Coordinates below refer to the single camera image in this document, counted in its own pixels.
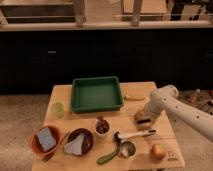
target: small bowl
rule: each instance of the small bowl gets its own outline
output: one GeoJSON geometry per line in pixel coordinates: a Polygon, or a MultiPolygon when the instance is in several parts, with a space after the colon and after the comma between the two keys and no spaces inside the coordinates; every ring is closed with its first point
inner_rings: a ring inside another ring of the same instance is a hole
{"type": "Polygon", "coordinates": [[[110,124],[109,124],[109,122],[107,122],[108,125],[109,125],[109,129],[108,129],[107,132],[101,134],[101,133],[99,133],[99,132],[97,131],[97,124],[98,124],[98,122],[99,122],[99,121],[97,120],[97,121],[95,122],[95,124],[94,124],[94,127],[93,127],[94,133],[95,133],[95,135],[96,135],[97,137],[104,138],[104,137],[107,136],[108,132],[109,132],[110,129],[111,129],[110,124]]]}
{"type": "Polygon", "coordinates": [[[60,137],[61,137],[61,133],[60,133],[60,130],[57,127],[55,127],[53,125],[46,125],[46,126],[43,126],[42,128],[40,128],[39,130],[37,130],[35,133],[33,133],[31,135],[31,137],[28,140],[28,144],[29,144],[31,150],[36,155],[44,157],[44,156],[47,156],[47,155],[53,153],[59,147],[59,145],[60,145],[60,137]],[[56,140],[56,145],[53,148],[51,148],[50,150],[46,151],[46,152],[44,152],[42,150],[42,147],[41,147],[41,145],[39,143],[39,140],[38,140],[38,137],[36,135],[39,131],[41,131],[44,128],[49,128],[50,131],[51,131],[51,134],[53,135],[53,137],[56,140]]]}

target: dark cabinet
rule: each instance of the dark cabinet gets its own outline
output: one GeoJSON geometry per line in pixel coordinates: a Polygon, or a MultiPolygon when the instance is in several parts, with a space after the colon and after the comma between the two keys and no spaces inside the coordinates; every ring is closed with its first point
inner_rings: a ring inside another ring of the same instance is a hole
{"type": "Polygon", "coordinates": [[[212,29],[0,33],[0,93],[50,92],[74,78],[118,76],[212,88],[212,29]]]}

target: cup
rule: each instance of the cup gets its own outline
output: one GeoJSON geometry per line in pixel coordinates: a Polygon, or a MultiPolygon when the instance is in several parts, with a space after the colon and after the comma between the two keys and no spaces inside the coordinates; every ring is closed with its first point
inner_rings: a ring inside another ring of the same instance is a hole
{"type": "Polygon", "coordinates": [[[104,138],[104,137],[107,136],[108,132],[110,131],[110,124],[106,121],[105,123],[107,124],[108,129],[107,129],[106,132],[101,133],[101,132],[98,131],[99,123],[100,123],[99,120],[97,120],[97,121],[95,122],[94,127],[93,127],[93,130],[94,130],[94,133],[95,133],[95,135],[96,135],[97,137],[104,138]]]}

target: sponge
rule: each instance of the sponge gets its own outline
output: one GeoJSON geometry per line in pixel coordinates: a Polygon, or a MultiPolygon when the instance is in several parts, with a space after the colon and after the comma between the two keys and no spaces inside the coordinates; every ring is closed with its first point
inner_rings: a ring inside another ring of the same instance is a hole
{"type": "Polygon", "coordinates": [[[47,152],[56,145],[56,140],[52,136],[49,128],[42,129],[36,135],[44,152],[47,152]]]}

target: food item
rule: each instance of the food item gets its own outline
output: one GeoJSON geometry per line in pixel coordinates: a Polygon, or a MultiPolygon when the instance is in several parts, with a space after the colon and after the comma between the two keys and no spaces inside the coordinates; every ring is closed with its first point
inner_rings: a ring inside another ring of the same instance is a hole
{"type": "Polygon", "coordinates": [[[51,131],[49,128],[44,128],[40,130],[37,134],[38,141],[42,147],[43,152],[47,152],[54,146],[56,146],[56,140],[51,134],[51,131]]]}
{"type": "Polygon", "coordinates": [[[125,158],[135,154],[135,145],[130,141],[125,141],[121,144],[121,155],[125,158]]]}
{"type": "Polygon", "coordinates": [[[145,100],[144,97],[140,97],[140,96],[130,96],[128,94],[124,95],[124,100],[129,100],[129,101],[143,101],[145,100]]]}
{"type": "Polygon", "coordinates": [[[97,118],[96,131],[100,134],[104,134],[109,131],[109,123],[103,119],[103,116],[97,118]]]}
{"type": "Polygon", "coordinates": [[[166,156],[166,148],[163,144],[153,144],[151,148],[151,155],[158,160],[163,159],[166,156]]]}
{"type": "Polygon", "coordinates": [[[139,109],[135,113],[134,119],[138,130],[150,129],[153,124],[151,116],[144,112],[143,109],[139,109]]]}
{"type": "Polygon", "coordinates": [[[119,132],[116,132],[114,134],[114,138],[113,138],[114,142],[116,143],[115,150],[112,153],[110,153],[110,154],[107,154],[105,156],[102,156],[102,157],[98,158],[98,160],[97,160],[98,164],[102,165],[104,163],[107,163],[110,160],[112,160],[115,156],[117,156],[117,154],[120,151],[120,145],[121,145],[121,139],[118,138],[118,134],[119,134],[119,132]]]}
{"type": "Polygon", "coordinates": [[[82,155],[82,144],[85,135],[80,134],[74,140],[64,146],[64,152],[67,154],[82,155]]]}
{"type": "Polygon", "coordinates": [[[50,107],[50,112],[58,118],[64,116],[64,107],[62,103],[54,103],[50,107]]]}
{"type": "Polygon", "coordinates": [[[93,135],[89,130],[79,128],[71,132],[68,137],[68,143],[69,142],[72,142],[72,154],[84,155],[87,154],[93,146],[93,135]]]}

